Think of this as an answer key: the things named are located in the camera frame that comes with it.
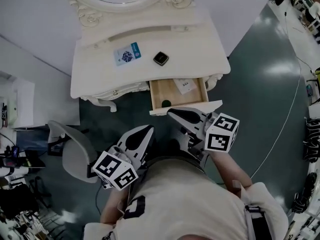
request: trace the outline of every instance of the blue card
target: blue card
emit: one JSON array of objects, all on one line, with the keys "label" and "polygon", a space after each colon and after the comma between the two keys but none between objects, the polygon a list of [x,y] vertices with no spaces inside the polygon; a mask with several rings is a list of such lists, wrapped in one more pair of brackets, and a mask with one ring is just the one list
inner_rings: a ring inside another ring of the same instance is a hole
[{"label": "blue card", "polygon": [[117,66],[132,62],[141,58],[141,53],[136,42],[128,45],[127,47],[115,50],[114,52],[115,64]]}]

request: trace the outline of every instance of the open drawer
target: open drawer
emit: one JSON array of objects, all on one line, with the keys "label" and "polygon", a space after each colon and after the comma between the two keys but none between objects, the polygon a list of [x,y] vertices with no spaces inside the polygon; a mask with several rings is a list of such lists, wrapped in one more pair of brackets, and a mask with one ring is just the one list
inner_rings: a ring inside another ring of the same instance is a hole
[{"label": "open drawer", "polygon": [[[222,101],[209,102],[205,82],[202,78],[194,78],[196,89],[181,94],[173,79],[150,81],[152,101],[151,116],[164,116],[167,111],[175,107],[196,108],[204,113],[215,111],[222,105]],[[170,101],[171,107],[162,107],[163,101]]]}]

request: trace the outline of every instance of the gray chair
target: gray chair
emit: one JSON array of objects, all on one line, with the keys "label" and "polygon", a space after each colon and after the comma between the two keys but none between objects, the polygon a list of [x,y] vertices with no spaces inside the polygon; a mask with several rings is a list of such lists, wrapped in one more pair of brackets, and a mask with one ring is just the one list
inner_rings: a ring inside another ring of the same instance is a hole
[{"label": "gray chair", "polygon": [[98,176],[91,173],[91,166],[96,161],[98,154],[90,140],[82,132],[56,121],[50,120],[48,126],[50,128],[48,154],[50,155],[53,146],[64,143],[63,168],[79,180],[96,183]]}]

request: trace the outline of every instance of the wire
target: wire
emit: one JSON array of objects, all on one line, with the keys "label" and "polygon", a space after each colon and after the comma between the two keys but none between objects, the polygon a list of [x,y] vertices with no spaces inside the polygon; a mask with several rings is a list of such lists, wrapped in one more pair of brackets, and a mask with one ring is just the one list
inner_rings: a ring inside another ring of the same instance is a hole
[{"label": "wire", "polygon": [[304,62],[304,61],[303,61],[302,59],[300,59],[298,56],[296,56],[296,57],[297,57],[297,59],[298,59],[299,61],[301,61],[302,63],[306,64],[306,65],[309,67],[309,69],[312,71],[312,68],[309,66],[308,63]]},{"label": "wire", "polygon": [[7,140],[9,140],[14,146],[16,145],[16,144],[14,144],[14,142],[13,142],[11,139],[9,139],[6,135],[2,134],[1,132],[0,132],[0,135],[1,135],[2,137],[5,137]]},{"label": "wire", "polygon": [[53,216],[51,216],[51,217],[49,217],[49,218],[45,218],[46,219],[46,221],[45,222],[42,222],[42,225],[44,225],[44,224],[46,224],[47,222],[49,222],[50,221],[50,219],[52,219],[53,217],[55,217],[55,216],[57,216],[58,214],[55,214],[55,215],[53,215]]},{"label": "wire", "polygon": [[56,225],[58,225],[58,226],[65,226],[65,224],[59,224],[59,223],[56,223],[56,221],[55,220],[51,220],[52,221],[52,223],[54,223],[54,224],[56,224]]},{"label": "wire", "polygon": [[[56,149],[59,149],[59,147],[53,147],[53,148],[51,148],[50,150],[56,150]],[[40,155],[38,155],[38,157],[41,157],[41,156],[43,156],[45,153],[47,153],[48,152],[48,150],[46,150],[46,151],[44,151],[43,153],[41,153]]]},{"label": "wire", "polygon": [[99,194],[99,192],[100,192],[100,190],[101,190],[101,187],[102,187],[102,180],[101,180],[101,184],[100,184],[100,186],[99,186],[99,188],[98,188],[98,191],[97,191],[96,194],[95,194],[95,207],[96,207],[96,209],[98,210],[98,212],[99,212],[100,215],[101,215],[101,211],[100,211],[100,209],[99,209],[99,207],[98,207],[98,194]]},{"label": "wire", "polygon": [[85,234],[85,226],[82,226],[80,240],[84,239],[84,234]]},{"label": "wire", "polygon": [[[287,24],[287,18],[286,18],[286,17],[287,17],[287,11],[284,13],[284,17],[285,17],[286,32],[287,32],[287,36],[288,36],[288,38],[289,38],[288,24]],[[281,128],[281,130],[280,130],[280,132],[279,132],[279,135],[278,135],[278,137],[275,139],[275,141],[274,141],[274,143],[273,143],[273,145],[272,145],[269,153],[266,155],[266,157],[264,158],[264,160],[262,161],[262,163],[259,165],[259,167],[254,171],[254,173],[253,173],[252,176],[250,177],[251,179],[256,175],[256,173],[258,172],[258,170],[261,168],[261,166],[262,166],[262,165],[264,164],[264,162],[267,160],[267,158],[269,157],[270,153],[271,153],[272,150],[274,149],[274,147],[275,147],[275,145],[276,145],[276,143],[277,143],[277,141],[278,141],[278,139],[279,139],[282,131],[283,131],[284,128],[285,128],[285,125],[286,125],[286,123],[287,123],[287,121],[288,121],[288,118],[289,118],[289,115],[290,115],[290,113],[291,113],[292,107],[294,106],[294,103],[295,103],[295,100],[296,100],[296,96],[297,96],[297,92],[298,92],[298,88],[299,88],[299,85],[300,85],[301,71],[302,71],[302,68],[301,68],[300,63],[299,63],[299,67],[300,67],[300,74],[299,74],[298,84],[297,84],[296,89],[295,89],[294,97],[293,97],[292,104],[291,104],[291,106],[290,106],[288,115],[286,116],[286,119],[285,119],[285,121],[284,121],[284,124],[283,124],[283,126],[282,126],[282,128]]]}]

